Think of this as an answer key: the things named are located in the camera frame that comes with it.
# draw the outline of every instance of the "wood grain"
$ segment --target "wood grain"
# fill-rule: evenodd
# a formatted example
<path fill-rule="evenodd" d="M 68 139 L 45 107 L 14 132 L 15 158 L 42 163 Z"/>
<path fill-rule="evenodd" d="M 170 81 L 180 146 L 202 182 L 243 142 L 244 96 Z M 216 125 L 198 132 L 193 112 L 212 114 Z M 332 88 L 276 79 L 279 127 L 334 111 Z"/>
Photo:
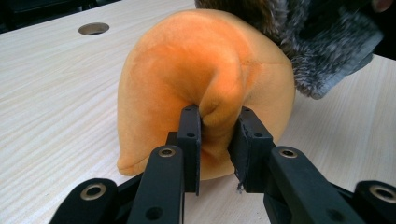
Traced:
<path fill-rule="evenodd" d="M 191 0 L 123 0 L 0 35 L 0 223 L 47 223 L 77 184 L 121 184 L 116 168 L 117 87 L 138 38 Z M 105 22 L 85 36 L 78 28 Z M 396 62 L 375 57 L 320 101 L 297 95 L 280 141 L 301 149 L 330 181 L 396 186 Z M 267 223 L 260 194 L 233 176 L 188 194 L 186 223 Z"/>

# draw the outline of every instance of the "orange fabric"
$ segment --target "orange fabric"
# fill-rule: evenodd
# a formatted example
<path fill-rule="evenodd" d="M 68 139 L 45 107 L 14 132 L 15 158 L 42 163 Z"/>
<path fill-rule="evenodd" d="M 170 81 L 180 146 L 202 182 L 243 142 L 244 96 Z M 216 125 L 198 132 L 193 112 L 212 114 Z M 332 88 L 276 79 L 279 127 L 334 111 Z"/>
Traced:
<path fill-rule="evenodd" d="M 289 59 L 253 27 L 222 11 L 178 12 L 146 32 L 123 67 L 120 172 L 143 172 L 151 150 L 177 131 L 181 109 L 198 105 L 201 179 L 231 174 L 227 146 L 241 107 L 253 109 L 276 141 L 294 94 Z"/>

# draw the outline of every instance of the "gray fur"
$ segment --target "gray fur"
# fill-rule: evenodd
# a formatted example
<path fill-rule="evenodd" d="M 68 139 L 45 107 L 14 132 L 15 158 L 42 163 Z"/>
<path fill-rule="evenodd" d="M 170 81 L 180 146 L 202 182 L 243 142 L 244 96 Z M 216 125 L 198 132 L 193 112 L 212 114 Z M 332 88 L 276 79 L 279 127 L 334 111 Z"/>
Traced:
<path fill-rule="evenodd" d="M 196 6 L 233 13 L 233 9 L 221 8 L 215 2 L 197 0 Z M 366 16 L 341 7 L 340 18 L 330 28 L 309 39 L 302 39 L 299 34 L 308 17 L 310 0 L 244 1 L 244 4 L 253 3 L 254 7 L 262 4 L 268 9 L 262 12 L 269 11 L 269 15 L 263 15 L 265 22 L 251 18 L 247 22 L 279 45 L 292 63 L 297 90 L 313 99 L 321 99 L 345 76 L 369 63 L 375 46 L 383 37 Z M 249 12 L 239 9 L 234 14 L 244 19 L 244 13 Z"/>

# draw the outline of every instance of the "screw hole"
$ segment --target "screw hole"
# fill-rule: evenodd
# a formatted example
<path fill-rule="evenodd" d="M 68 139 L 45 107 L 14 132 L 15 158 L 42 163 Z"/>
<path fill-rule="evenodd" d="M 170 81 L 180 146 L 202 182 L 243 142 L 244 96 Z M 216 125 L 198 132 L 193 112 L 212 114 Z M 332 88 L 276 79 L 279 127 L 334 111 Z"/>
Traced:
<path fill-rule="evenodd" d="M 158 154 L 161 157 L 173 157 L 176 152 L 172 148 L 163 148 L 158 152 Z"/>
<path fill-rule="evenodd" d="M 146 218 L 148 220 L 158 220 L 163 215 L 163 210 L 160 207 L 152 207 L 146 212 Z"/>

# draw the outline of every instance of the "black plastic part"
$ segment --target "black plastic part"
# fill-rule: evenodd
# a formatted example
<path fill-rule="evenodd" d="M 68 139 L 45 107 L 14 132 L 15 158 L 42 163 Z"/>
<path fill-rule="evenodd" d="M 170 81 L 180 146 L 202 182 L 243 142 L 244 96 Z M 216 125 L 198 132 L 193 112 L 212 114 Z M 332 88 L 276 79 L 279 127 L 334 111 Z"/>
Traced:
<path fill-rule="evenodd" d="M 126 221 L 128 220 L 131 208 L 134 204 L 134 196 L 139 189 L 142 176 L 143 173 L 134 176 L 125 183 L 119 185 L 118 202 L 120 204 L 120 209 L 114 221 L 115 224 L 126 223 Z"/>
<path fill-rule="evenodd" d="M 112 223 L 118 212 L 117 194 L 111 180 L 87 180 L 70 192 L 50 223 Z"/>
<path fill-rule="evenodd" d="M 185 190 L 186 192 L 195 192 L 198 196 L 201 158 L 201 117 L 196 105 L 186 106 L 181 111 L 177 132 L 177 146 L 183 149 L 184 154 Z"/>
<path fill-rule="evenodd" d="M 352 198 L 367 223 L 396 223 L 396 188 L 379 181 L 361 181 Z"/>
<path fill-rule="evenodd" d="M 269 194 L 264 195 L 264 206 L 271 224 L 291 223 L 291 212 L 289 208 Z"/>
<path fill-rule="evenodd" d="M 268 182 L 265 158 L 269 157 L 272 135 L 262 125 L 256 114 L 243 107 L 235 125 L 232 142 L 228 148 L 240 187 L 248 193 L 264 193 Z"/>
<path fill-rule="evenodd" d="M 364 223 L 300 150 L 275 147 L 269 167 L 292 223 Z"/>
<path fill-rule="evenodd" d="M 157 147 L 149 156 L 127 223 L 183 223 L 183 210 L 183 151 Z"/>

